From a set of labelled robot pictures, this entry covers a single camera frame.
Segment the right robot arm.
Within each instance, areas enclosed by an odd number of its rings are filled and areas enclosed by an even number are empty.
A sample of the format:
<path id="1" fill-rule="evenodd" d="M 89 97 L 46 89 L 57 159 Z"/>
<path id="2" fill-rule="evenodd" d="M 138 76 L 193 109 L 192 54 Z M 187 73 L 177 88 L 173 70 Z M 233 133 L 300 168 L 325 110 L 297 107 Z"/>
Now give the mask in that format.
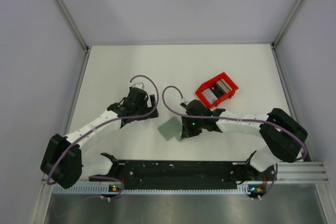
<path id="1" fill-rule="evenodd" d="M 284 110 L 267 114 L 234 113 L 225 109 L 210 110 L 201 101 L 182 102 L 186 115 L 182 119 L 181 138 L 198 136 L 203 130 L 218 133 L 241 133 L 263 139 L 266 146 L 254 151 L 246 161 L 245 174 L 252 180 L 279 162 L 298 160 L 308 132 Z"/>

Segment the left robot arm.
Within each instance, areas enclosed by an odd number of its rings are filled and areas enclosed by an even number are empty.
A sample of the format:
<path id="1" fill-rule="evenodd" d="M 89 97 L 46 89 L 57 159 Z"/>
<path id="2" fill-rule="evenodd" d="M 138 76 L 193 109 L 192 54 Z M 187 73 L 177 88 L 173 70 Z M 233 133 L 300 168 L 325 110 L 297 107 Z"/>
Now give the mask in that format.
<path id="1" fill-rule="evenodd" d="M 82 128 L 64 136 L 52 136 L 40 165 L 41 171 L 48 176 L 47 181 L 68 189 L 86 177 L 116 179 L 119 168 L 113 155 L 101 153 L 86 161 L 86 152 L 112 131 L 133 121 L 158 117 L 156 106 L 155 95 L 148 94 L 141 88 L 131 87 L 127 97 L 109 105 L 100 116 Z"/>

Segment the red plastic bin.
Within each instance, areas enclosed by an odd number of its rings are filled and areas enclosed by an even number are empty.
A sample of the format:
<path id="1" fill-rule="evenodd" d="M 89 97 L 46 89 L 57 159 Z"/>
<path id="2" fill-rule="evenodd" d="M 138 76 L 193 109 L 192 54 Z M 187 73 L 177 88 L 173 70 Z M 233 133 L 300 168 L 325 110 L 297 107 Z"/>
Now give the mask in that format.
<path id="1" fill-rule="evenodd" d="M 211 87 L 219 80 L 223 80 L 232 89 L 231 92 L 220 98 L 216 97 L 211 90 Z M 234 81 L 225 72 L 222 72 L 202 83 L 195 91 L 195 94 L 207 108 L 212 109 L 214 107 L 218 107 L 223 101 L 231 99 L 238 89 L 239 87 L 234 83 Z"/>

